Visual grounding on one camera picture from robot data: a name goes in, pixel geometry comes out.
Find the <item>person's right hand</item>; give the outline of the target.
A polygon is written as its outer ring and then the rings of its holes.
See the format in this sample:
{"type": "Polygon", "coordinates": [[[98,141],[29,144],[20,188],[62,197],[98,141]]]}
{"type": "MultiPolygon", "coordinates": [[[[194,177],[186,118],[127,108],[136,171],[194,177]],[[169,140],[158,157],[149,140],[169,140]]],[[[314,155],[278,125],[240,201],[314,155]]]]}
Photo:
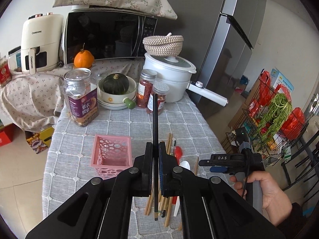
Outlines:
{"type": "Polygon", "coordinates": [[[292,211],[292,203],[270,173],[254,171],[245,179],[247,183],[260,182],[263,194],[262,208],[266,210],[269,221],[274,226],[278,226],[289,217],[292,211]]]}

